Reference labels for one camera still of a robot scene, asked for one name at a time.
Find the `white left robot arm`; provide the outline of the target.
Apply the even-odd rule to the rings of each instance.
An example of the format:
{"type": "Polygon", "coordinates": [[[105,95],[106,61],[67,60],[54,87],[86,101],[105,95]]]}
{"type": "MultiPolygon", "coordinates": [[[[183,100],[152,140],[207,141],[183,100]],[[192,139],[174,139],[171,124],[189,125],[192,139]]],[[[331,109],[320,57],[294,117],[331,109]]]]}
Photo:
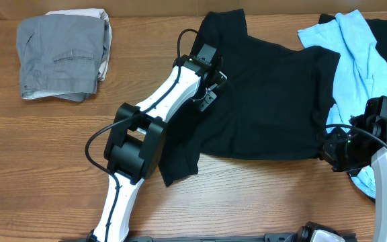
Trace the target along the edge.
{"type": "Polygon", "coordinates": [[[221,56],[187,56],[175,60],[170,76],[144,101],[122,104],[104,149],[109,186],[98,225],[86,241],[125,241],[135,200],[155,171],[163,152],[167,124],[188,102],[204,111],[216,98],[213,90],[227,77],[221,56]]]}

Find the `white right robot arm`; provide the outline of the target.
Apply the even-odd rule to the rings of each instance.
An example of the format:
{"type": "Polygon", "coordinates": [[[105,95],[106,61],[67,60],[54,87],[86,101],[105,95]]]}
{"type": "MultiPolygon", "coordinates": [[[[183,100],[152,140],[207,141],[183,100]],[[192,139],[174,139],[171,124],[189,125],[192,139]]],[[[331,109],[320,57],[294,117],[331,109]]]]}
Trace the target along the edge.
{"type": "Polygon", "coordinates": [[[320,158],[334,172],[355,173],[370,166],[376,186],[373,241],[387,241],[387,118],[360,115],[351,124],[328,124],[320,158]]]}

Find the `black t-shirt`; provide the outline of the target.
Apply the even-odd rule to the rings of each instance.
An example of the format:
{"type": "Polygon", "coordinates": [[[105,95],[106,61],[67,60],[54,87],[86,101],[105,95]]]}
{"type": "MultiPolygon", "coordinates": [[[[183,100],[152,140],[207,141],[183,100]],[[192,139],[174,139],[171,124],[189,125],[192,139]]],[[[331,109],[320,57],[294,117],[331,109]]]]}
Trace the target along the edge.
{"type": "Polygon", "coordinates": [[[202,153],[235,159],[318,156],[340,55],[290,50],[248,34],[243,10],[211,12],[192,47],[217,48],[227,80],[204,110],[184,103],[170,119],[159,169],[166,185],[195,175],[202,153]]]}

